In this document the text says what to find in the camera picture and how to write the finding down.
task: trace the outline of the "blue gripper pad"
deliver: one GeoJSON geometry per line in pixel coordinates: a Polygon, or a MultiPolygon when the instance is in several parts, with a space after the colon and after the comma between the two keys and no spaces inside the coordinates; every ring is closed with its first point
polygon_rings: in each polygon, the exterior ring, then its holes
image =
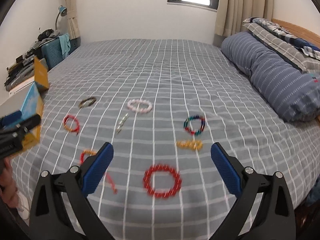
{"type": "Polygon", "coordinates": [[[241,179],[226,157],[225,150],[217,143],[211,146],[211,159],[216,165],[220,176],[226,184],[230,194],[239,198],[241,195],[241,179]]]}
{"type": "Polygon", "coordinates": [[[8,126],[12,124],[13,122],[16,122],[18,119],[20,119],[22,116],[21,111],[16,111],[14,113],[11,113],[7,116],[4,116],[1,120],[2,126],[8,126]]]}
{"type": "Polygon", "coordinates": [[[95,192],[100,180],[111,163],[113,159],[112,144],[105,143],[95,156],[90,156],[88,159],[89,158],[95,158],[95,160],[83,176],[83,186],[81,191],[85,197],[95,192]]]}

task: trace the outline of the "lamp neck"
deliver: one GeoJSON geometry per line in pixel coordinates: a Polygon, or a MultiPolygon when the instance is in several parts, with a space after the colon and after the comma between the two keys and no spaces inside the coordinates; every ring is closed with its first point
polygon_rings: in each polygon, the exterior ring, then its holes
{"type": "Polygon", "coordinates": [[[60,15],[60,12],[58,13],[57,18],[56,18],[56,24],[55,24],[56,30],[58,30],[57,22],[58,22],[59,15],[60,15]]]}

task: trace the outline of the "wooden headboard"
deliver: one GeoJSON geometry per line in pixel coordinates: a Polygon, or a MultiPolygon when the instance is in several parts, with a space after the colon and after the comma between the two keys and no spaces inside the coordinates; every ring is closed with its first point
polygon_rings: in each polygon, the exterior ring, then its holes
{"type": "Polygon", "coordinates": [[[306,41],[309,41],[316,45],[318,48],[320,48],[320,36],[305,29],[300,26],[297,26],[292,23],[284,22],[277,19],[272,19],[274,23],[278,23],[282,27],[286,28],[289,32],[291,32],[293,35],[300,37],[302,39],[305,39],[306,41]]]}

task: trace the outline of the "gray plaid bed sheet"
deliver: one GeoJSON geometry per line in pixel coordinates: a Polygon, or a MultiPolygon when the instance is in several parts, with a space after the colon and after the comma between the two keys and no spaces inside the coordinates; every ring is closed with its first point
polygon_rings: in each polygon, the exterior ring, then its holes
{"type": "MultiPolygon", "coordinates": [[[[118,193],[102,180],[88,200],[116,239],[208,239],[235,201],[210,158],[214,142],[243,166],[264,174],[283,172],[294,207],[319,175],[316,121],[284,123],[214,46],[187,40],[94,42],[52,69],[49,81],[40,144],[13,160],[14,178],[32,199],[41,171],[65,172],[79,164],[82,150],[112,143],[115,155],[108,172],[118,193]],[[79,102],[90,96],[97,102],[79,109],[79,102]],[[132,98],[149,100],[152,111],[129,112],[126,104],[132,98]],[[116,124],[126,113],[130,117],[117,134],[116,124]],[[78,136],[64,130],[66,114],[78,117],[78,136]],[[175,146],[177,140],[192,139],[183,122],[194,114],[206,118],[197,137],[204,143],[199,152],[175,146]],[[144,172],[157,163],[180,171],[182,188],[175,197],[154,199],[145,192],[144,172]]],[[[192,122],[193,129],[199,126],[199,121],[192,122]]],[[[157,189],[173,185],[161,173],[153,182],[157,189]]],[[[250,228],[260,199],[243,232],[250,228]]]]}

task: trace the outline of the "blue desk lamp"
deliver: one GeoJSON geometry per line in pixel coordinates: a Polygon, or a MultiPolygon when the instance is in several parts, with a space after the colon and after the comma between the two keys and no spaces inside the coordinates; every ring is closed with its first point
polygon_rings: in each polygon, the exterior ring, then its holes
{"type": "Polygon", "coordinates": [[[59,13],[58,13],[58,16],[57,16],[57,19],[56,19],[56,30],[58,30],[57,22],[58,22],[59,15],[61,15],[61,17],[66,16],[67,15],[67,8],[62,6],[62,5],[59,6],[59,13]]]}

